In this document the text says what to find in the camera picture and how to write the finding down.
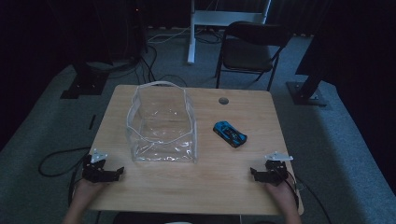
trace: toy car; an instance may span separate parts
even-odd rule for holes
[[[239,147],[243,145],[248,136],[238,132],[229,122],[219,121],[213,127],[213,132],[222,137],[232,147]]]

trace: transparent bag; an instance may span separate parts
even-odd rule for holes
[[[171,82],[138,86],[126,127],[133,161],[197,161],[192,101]]]

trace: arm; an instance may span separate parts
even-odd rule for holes
[[[290,175],[287,181],[293,186]],[[264,184],[264,186],[282,211],[286,224],[301,224],[302,221],[298,214],[297,205],[289,186],[285,182],[280,183],[277,187],[271,184]]]
[[[108,183],[92,183],[86,179],[81,179],[75,189],[73,201],[64,217],[63,224],[81,223],[84,212],[88,205],[96,198]]]

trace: table top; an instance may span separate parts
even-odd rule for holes
[[[288,154],[271,93],[186,88],[197,122],[198,162],[132,161],[125,136],[126,117],[137,86],[119,85],[109,102],[92,150],[108,153],[105,170],[125,167],[91,204],[93,210],[190,214],[278,215],[270,195],[249,168],[264,170],[264,155]],[[220,97],[229,99],[227,105]],[[247,135],[231,147],[212,129],[229,121]],[[293,174],[291,164],[288,170]],[[300,214],[304,211],[300,202]]]

